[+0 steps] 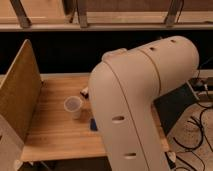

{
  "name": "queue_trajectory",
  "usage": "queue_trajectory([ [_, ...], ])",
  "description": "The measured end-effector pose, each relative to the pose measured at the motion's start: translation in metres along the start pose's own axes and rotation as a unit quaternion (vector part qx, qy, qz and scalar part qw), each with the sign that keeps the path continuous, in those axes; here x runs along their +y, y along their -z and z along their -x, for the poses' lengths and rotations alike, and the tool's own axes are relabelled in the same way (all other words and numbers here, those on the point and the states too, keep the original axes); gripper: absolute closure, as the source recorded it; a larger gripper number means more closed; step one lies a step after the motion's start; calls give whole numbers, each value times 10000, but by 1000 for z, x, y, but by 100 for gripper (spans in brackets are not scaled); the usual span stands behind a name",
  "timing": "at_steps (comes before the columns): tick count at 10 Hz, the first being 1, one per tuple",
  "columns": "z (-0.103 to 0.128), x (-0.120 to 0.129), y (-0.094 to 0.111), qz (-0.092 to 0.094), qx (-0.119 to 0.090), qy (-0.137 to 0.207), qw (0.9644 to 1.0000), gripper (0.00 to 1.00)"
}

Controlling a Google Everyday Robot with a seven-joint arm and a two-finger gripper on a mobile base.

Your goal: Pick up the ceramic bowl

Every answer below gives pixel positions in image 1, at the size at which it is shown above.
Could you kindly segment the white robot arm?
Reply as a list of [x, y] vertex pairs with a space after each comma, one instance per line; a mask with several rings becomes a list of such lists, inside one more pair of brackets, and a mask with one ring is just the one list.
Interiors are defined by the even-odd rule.
[[170, 171], [153, 101], [186, 83], [199, 54], [182, 36], [102, 56], [89, 78], [89, 100], [112, 171]]

